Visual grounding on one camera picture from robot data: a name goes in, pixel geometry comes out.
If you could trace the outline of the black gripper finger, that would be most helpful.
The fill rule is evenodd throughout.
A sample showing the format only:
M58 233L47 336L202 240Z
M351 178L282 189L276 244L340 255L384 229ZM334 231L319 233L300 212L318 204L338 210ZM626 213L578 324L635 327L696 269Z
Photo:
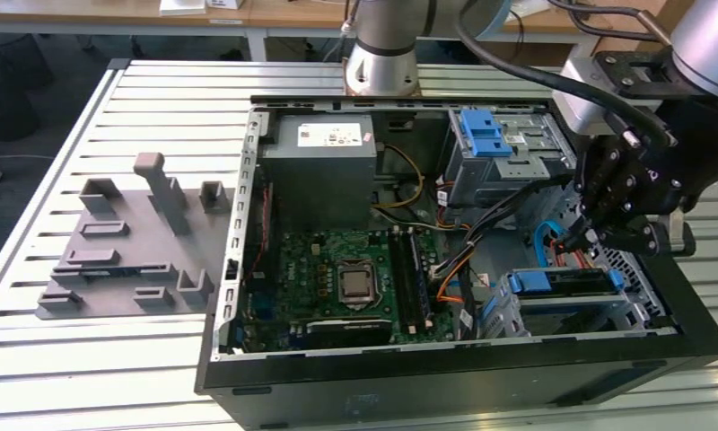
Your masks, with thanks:
M658 231L647 215L654 209L643 201L606 197L598 206L598 232L611 249L642 255L659 252Z
M610 185L622 159L622 148L615 137L600 136L579 153L575 173L575 190L580 196L580 216L566 235L566 248L584 250L590 247L590 230L607 219L612 205L607 203Z

